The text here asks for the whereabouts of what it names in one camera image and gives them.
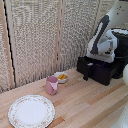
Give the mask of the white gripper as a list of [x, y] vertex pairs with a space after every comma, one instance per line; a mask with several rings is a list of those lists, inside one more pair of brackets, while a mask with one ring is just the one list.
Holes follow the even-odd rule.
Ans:
[[115, 53], [113, 51], [107, 51], [99, 54], [91, 54], [90, 52], [87, 52], [86, 56], [92, 59], [112, 63], [115, 58]]

